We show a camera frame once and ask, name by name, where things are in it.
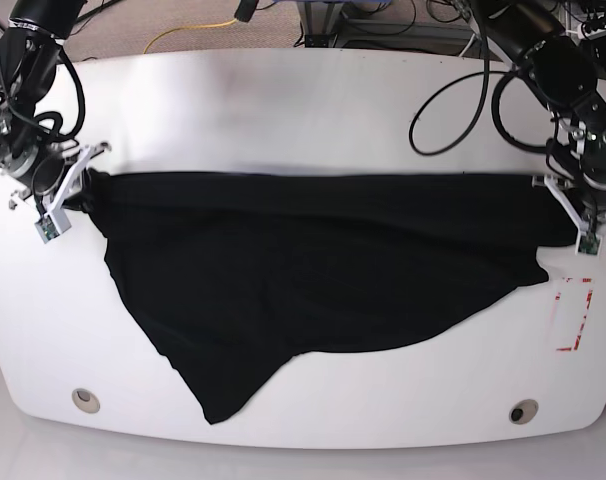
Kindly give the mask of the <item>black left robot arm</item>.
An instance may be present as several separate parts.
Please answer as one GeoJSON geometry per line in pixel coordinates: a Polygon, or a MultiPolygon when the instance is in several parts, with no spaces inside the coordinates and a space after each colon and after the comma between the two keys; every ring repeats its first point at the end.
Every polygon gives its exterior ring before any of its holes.
{"type": "Polygon", "coordinates": [[[598,218],[606,212],[606,101],[598,92],[594,63],[566,34],[563,24],[535,1],[472,1],[469,24],[511,68],[492,96],[499,134],[513,146],[553,158],[583,191],[598,218]],[[539,147],[517,141],[500,119],[502,92],[522,80],[567,132],[565,144],[551,137],[539,147]]]}

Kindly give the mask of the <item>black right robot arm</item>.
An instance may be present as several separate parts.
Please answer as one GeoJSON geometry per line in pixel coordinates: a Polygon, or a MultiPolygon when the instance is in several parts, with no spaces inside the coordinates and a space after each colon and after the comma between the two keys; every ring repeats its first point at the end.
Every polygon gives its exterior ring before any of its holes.
{"type": "Polygon", "coordinates": [[[43,197],[60,186],[69,170],[62,145],[76,139],[86,105],[80,78],[63,43],[83,1],[18,1],[0,34],[0,169],[43,197]],[[77,118],[63,130],[58,111],[36,112],[63,65],[76,92],[77,118]]]}

